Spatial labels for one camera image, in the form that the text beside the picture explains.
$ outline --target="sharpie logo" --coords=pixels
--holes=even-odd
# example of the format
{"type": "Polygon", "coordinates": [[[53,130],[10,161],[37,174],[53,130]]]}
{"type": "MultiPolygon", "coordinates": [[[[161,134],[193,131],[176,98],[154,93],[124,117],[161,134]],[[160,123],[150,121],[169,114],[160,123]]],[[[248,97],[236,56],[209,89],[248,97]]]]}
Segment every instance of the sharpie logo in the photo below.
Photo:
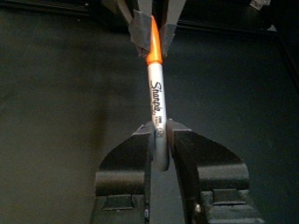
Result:
{"type": "Polygon", "coordinates": [[[153,115],[157,111],[161,110],[161,103],[160,103],[160,92],[162,85],[160,82],[156,82],[154,84],[150,82],[150,94],[152,94],[152,112],[153,115]]]}

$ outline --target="marker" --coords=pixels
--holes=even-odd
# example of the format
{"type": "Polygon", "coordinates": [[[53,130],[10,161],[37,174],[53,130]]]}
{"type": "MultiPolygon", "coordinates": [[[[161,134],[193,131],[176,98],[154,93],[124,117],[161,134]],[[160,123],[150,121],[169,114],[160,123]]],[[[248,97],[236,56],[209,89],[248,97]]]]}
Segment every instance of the marker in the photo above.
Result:
{"type": "Polygon", "coordinates": [[[156,168],[160,171],[165,171],[169,164],[169,155],[165,134],[166,116],[164,103],[164,73],[161,46],[154,17],[152,17],[150,51],[146,55],[145,62],[148,69],[152,122],[154,128],[153,162],[156,164],[156,168]]]}

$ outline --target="dark background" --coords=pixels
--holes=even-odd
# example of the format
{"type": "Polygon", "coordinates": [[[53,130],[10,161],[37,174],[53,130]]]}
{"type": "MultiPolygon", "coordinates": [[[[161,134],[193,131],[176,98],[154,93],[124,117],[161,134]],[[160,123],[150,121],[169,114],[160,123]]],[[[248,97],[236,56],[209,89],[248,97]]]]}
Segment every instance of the dark background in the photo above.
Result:
{"type": "MultiPolygon", "coordinates": [[[[296,61],[288,5],[273,13],[296,61]]],[[[0,40],[0,222],[88,223],[98,163],[150,120],[145,63],[86,18],[0,9],[0,40]]],[[[168,117],[244,159],[266,223],[296,223],[299,97],[280,46],[177,31],[162,70],[168,117]]]]}

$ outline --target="marker barrel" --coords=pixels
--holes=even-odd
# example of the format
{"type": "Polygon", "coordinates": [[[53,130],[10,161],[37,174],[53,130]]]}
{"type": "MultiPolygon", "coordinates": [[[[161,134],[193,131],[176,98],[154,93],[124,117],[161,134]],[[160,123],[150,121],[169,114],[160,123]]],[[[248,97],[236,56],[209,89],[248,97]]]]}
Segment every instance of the marker barrel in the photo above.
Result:
{"type": "Polygon", "coordinates": [[[165,133],[165,103],[162,65],[153,62],[148,65],[148,84],[150,95],[152,122],[154,127],[153,163],[160,171],[168,169],[169,155],[165,133]]]}

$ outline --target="orange marker cap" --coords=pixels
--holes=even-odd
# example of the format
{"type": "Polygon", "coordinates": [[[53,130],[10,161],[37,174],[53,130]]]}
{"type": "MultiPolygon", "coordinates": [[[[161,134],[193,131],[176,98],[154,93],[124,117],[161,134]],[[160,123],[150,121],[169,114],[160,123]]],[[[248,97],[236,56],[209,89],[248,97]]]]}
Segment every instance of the orange marker cap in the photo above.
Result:
{"type": "Polygon", "coordinates": [[[145,57],[145,62],[146,65],[150,65],[154,62],[162,64],[160,37],[153,16],[152,16],[152,33],[150,33],[150,52],[145,57]]]}

